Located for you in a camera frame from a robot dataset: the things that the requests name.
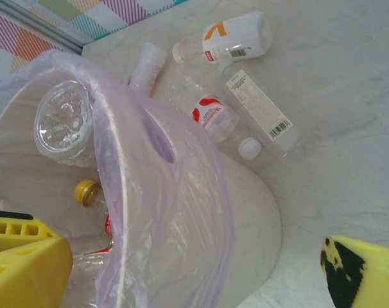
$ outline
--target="bottle neck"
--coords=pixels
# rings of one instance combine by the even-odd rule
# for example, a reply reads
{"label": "bottle neck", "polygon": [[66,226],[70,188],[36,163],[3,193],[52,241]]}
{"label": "bottle neck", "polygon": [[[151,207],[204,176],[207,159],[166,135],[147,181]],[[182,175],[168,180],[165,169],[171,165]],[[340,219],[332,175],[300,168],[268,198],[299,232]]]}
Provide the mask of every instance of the bottle neck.
{"label": "bottle neck", "polygon": [[85,196],[83,197],[82,204],[84,207],[95,207],[97,205],[97,201],[103,195],[102,186],[99,183],[95,183],[89,187]]}

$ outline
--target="bottle cap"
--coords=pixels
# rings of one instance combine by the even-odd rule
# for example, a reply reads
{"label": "bottle cap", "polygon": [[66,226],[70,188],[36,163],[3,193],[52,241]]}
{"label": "bottle cap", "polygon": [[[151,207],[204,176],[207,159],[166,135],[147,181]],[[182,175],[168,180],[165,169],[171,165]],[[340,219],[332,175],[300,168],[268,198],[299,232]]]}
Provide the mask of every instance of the bottle cap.
{"label": "bottle cap", "polygon": [[87,191],[93,186],[97,184],[92,180],[83,180],[81,181],[76,188],[74,189],[73,196],[77,202],[83,204],[83,199],[87,193]]}
{"label": "bottle cap", "polygon": [[177,63],[180,63],[180,64],[183,64],[185,63],[182,59],[182,56],[180,56],[180,42],[179,43],[176,43],[174,46],[173,46],[173,49],[171,51],[173,53],[173,58],[175,58],[175,61]]}
{"label": "bottle cap", "polygon": [[260,151],[261,143],[253,137],[245,139],[239,146],[240,156],[247,160],[252,160],[253,158],[256,158]]}
{"label": "bottle cap", "polygon": [[230,60],[224,60],[224,61],[220,62],[219,67],[218,67],[219,74],[222,75],[223,71],[233,64],[234,64],[234,62],[230,61]]}

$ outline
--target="black stain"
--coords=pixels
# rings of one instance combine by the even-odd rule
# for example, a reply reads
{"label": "black stain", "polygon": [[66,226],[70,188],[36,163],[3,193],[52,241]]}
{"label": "black stain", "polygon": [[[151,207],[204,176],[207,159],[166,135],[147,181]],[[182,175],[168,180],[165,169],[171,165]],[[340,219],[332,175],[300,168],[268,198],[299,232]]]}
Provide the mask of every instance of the black stain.
{"label": "black stain", "polygon": [[361,270],[364,269],[365,261],[339,242],[334,242],[334,246],[343,268],[334,269],[331,262],[324,260],[328,289],[336,308],[351,308],[363,280]]}
{"label": "black stain", "polygon": [[320,264],[324,266],[326,260],[327,260],[327,255],[325,254],[325,251],[322,250],[322,254],[320,255]]}

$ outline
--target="empty plastic bottle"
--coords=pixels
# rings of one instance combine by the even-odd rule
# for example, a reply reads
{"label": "empty plastic bottle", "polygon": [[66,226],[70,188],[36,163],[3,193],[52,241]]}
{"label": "empty plastic bottle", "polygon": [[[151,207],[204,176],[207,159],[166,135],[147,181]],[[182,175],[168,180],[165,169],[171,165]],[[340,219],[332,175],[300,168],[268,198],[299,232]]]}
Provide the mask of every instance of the empty plastic bottle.
{"label": "empty plastic bottle", "polygon": [[244,60],[263,56],[272,45],[272,28],[263,12],[211,24],[173,46],[178,63]]}
{"label": "empty plastic bottle", "polygon": [[35,143],[41,154],[61,164],[96,167],[92,98],[81,84],[65,81],[40,102]]}
{"label": "empty plastic bottle", "polygon": [[102,186],[92,180],[81,181],[74,190],[74,198],[85,208],[91,209],[96,224],[105,227],[106,234],[112,236],[112,227]]}
{"label": "empty plastic bottle", "polygon": [[172,104],[202,125],[216,144],[238,151],[247,160],[254,159],[260,153],[260,142],[250,136],[248,126],[239,114],[210,95],[192,78],[179,78],[168,87],[166,96]]}
{"label": "empty plastic bottle", "polygon": [[139,63],[130,77],[129,86],[146,96],[150,96],[166,57],[165,50],[150,42],[145,43]]}
{"label": "empty plastic bottle", "polygon": [[268,150],[283,157],[302,142],[300,124],[293,118],[291,105],[281,101],[275,104],[260,77],[245,62],[224,61],[219,72],[221,88],[233,108],[247,119]]}

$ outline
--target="white label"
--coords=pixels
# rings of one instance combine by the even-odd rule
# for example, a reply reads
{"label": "white label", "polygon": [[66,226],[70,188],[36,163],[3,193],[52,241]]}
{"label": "white label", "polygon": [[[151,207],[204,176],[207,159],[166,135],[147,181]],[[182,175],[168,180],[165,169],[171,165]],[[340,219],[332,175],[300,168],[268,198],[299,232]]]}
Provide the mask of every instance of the white label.
{"label": "white label", "polygon": [[261,12],[221,21],[206,27],[203,51],[210,62],[253,58],[264,54],[260,45]]}
{"label": "white label", "polygon": [[192,111],[192,118],[208,130],[217,116],[226,108],[214,96],[206,96],[196,104]]}
{"label": "white label", "polygon": [[244,70],[238,71],[226,85],[271,140],[293,126]]}

